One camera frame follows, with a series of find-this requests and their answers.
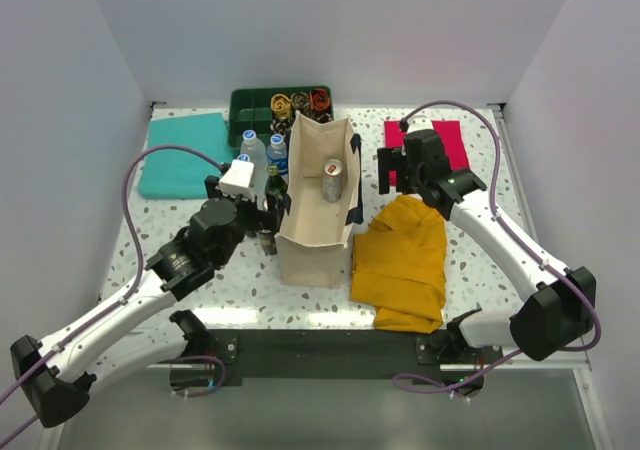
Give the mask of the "green glass bottle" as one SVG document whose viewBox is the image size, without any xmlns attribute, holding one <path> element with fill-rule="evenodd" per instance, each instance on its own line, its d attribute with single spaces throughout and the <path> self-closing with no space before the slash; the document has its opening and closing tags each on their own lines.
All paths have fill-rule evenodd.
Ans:
<svg viewBox="0 0 640 450">
<path fill-rule="evenodd" d="M 265 187 L 266 191 L 277 192 L 281 199 L 281 209 L 284 196 L 287 193 L 287 184 L 279 173 L 278 168 L 275 165 L 269 164 L 267 166 L 268 179 Z"/>
</svg>

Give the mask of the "blue cap clear bottle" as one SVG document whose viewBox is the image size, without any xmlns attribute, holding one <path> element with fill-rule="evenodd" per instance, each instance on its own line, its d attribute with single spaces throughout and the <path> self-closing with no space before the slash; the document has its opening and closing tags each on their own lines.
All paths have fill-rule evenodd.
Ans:
<svg viewBox="0 0 640 450">
<path fill-rule="evenodd" d="M 236 159 L 253 165 L 250 190 L 258 201 L 263 200 L 265 197 L 265 187 L 268 179 L 266 161 L 261 157 L 254 158 L 246 153 L 239 154 Z"/>
</svg>

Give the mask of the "silver top can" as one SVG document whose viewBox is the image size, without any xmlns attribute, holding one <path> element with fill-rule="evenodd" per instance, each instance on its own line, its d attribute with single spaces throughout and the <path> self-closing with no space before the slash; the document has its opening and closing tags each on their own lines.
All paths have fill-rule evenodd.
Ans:
<svg viewBox="0 0 640 450">
<path fill-rule="evenodd" d="M 273 256 L 277 254 L 277 246 L 275 241 L 275 233 L 271 230 L 258 230 L 257 236 L 259 239 L 262 251 L 266 256 Z"/>
</svg>

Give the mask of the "Pocari Sweat bottle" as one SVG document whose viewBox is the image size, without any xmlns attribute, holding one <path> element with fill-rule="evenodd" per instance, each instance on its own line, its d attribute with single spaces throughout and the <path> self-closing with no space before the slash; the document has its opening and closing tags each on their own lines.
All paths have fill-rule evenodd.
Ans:
<svg viewBox="0 0 640 450">
<path fill-rule="evenodd" d="M 281 134 L 274 134 L 270 137 L 266 155 L 269 163 L 275 165 L 283 179 L 288 181 L 288 152 L 285 138 Z"/>
</svg>

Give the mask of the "red tab can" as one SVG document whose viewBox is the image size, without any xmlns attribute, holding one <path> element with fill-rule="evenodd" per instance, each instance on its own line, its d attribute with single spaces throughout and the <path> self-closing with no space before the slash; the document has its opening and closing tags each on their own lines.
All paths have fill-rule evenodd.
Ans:
<svg viewBox="0 0 640 450">
<path fill-rule="evenodd" d="M 329 159 L 323 167 L 322 194 L 325 201 L 333 203 L 341 198 L 343 165 L 338 159 Z"/>
</svg>

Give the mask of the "small clear water bottle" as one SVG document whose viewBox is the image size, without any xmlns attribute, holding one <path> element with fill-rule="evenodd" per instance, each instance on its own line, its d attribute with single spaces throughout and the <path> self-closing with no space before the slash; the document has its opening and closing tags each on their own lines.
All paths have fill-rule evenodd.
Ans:
<svg viewBox="0 0 640 450">
<path fill-rule="evenodd" d="M 242 135 L 241 153 L 246 154 L 250 162 L 253 163 L 257 170 L 267 170 L 267 155 L 264 143 L 258 138 L 257 133 L 252 130 L 245 130 Z"/>
</svg>

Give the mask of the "beige canvas tote bag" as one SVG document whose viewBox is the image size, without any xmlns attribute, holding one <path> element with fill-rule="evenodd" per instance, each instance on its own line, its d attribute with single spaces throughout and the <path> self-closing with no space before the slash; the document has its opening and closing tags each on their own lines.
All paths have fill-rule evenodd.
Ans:
<svg viewBox="0 0 640 450">
<path fill-rule="evenodd" d="M 285 283 L 341 285 L 352 229 L 364 221 L 361 153 L 361 137 L 348 119 L 318 123 L 296 116 L 288 149 L 288 189 L 275 236 Z M 323 167 L 329 159 L 343 165 L 341 198 L 333 203 L 322 194 Z"/>
</svg>

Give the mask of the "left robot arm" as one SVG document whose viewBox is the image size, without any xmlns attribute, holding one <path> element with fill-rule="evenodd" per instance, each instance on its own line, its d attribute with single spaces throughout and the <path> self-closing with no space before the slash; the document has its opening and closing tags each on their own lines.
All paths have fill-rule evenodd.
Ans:
<svg viewBox="0 0 640 450">
<path fill-rule="evenodd" d="M 100 363 L 107 350 L 212 280 L 246 233 L 277 228 L 282 212 L 274 194 L 256 197 L 213 176 L 205 187 L 209 198 L 199 211 L 118 292 L 53 334 L 25 335 L 11 345 L 16 385 L 44 427 L 75 416 L 91 389 L 119 369 L 116 362 Z"/>
</svg>

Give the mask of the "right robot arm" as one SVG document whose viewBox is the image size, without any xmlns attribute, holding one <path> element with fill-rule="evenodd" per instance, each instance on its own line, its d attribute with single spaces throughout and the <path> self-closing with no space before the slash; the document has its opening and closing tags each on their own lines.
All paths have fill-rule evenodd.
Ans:
<svg viewBox="0 0 640 450">
<path fill-rule="evenodd" d="M 402 147 L 378 149 L 377 159 L 380 193 L 419 195 L 482 248 L 522 301 L 515 312 L 477 309 L 456 318 L 445 339 L 452 360 L 466 363 L 481 347 L 498 345 L 542 361 L 595 330 L 594 275 L 585 267 L 570 269 L 543 250 L 497 206 L 473 171 L 452 169 L 435 131 L 409 133 Z"/>
</svg>

